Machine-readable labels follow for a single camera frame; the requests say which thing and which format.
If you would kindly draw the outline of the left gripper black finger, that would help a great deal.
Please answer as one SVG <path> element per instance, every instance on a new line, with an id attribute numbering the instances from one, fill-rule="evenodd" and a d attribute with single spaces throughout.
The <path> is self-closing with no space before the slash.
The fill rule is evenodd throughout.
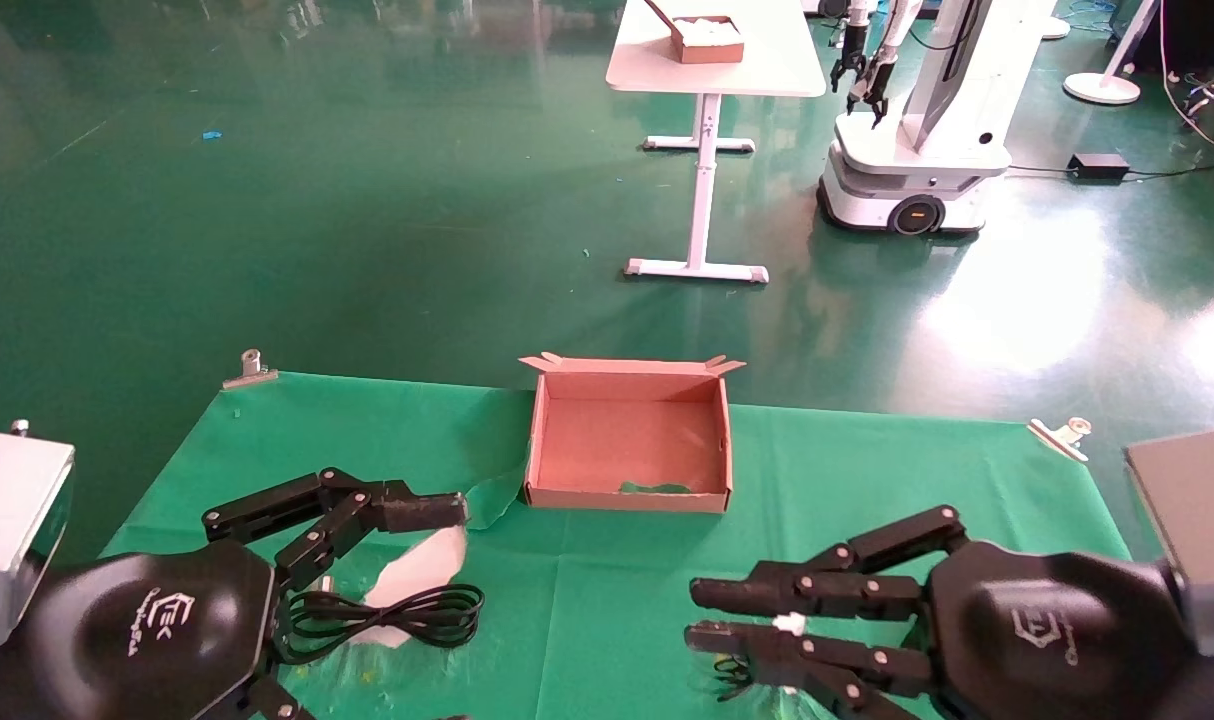
<path id="1" fill-rule="evenodd" d="M 236 719 L 313 719 L 273 676 L 256 676 L 236 691 Z"/>
<path id="2" fill-rule="evenodd" d="M 249 544 L 301 528 L 274 557 L 282 591 L 305 591 L 373 532 L 402 534 L 463 527 L 467 503 L 459 492 L 418 495 L 403 480 L 357 480 L 324 467 L 208 510 L 208 542 Z"/>

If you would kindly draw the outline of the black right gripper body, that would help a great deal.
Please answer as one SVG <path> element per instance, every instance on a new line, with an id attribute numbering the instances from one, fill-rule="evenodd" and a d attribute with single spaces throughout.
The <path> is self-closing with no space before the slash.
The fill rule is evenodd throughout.
<path id="1" fill-rule="evenodd" d="M 1214 719 L 1165 562 L 972 542 L 927 574 L 932 705 L 946 719 Z"/>

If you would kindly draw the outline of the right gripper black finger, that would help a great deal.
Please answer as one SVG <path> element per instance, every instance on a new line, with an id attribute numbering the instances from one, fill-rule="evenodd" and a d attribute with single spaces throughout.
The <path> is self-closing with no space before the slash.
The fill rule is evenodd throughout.
<path id="1" fill-rule="evenodd" d="M 759 561 L 743 579 L 694 578 L 690 596 L 703 610 L 736 616 L 907 620 L 926 606 L 926 589 L 889 569 L 965 543 L 959 511 L 941 505 L 832 544 L 804 562 Z"/>
<path id="2" fill-rule="evenodd" d="M 927 698 L 941 719 L 953 718 L 926 620 L 914 620 L 900 647 L 722 620 L 691 624 L 683 639 L 690 650 L 716 657 L 717 676 L 730 687 L 721 701 L 767 685 L 809 696 L 836 719 L 915 719 L 898 698 Z"/>

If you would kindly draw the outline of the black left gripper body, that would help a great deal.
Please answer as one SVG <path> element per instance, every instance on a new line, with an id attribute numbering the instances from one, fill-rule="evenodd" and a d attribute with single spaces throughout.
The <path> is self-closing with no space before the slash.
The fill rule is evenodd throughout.
<path id="1" fill-rule="evenodd" d="M 50 571 L 0 644 L 0 719 L 236 719 L 276 678 L 272 566 L 236 542 Z"/>

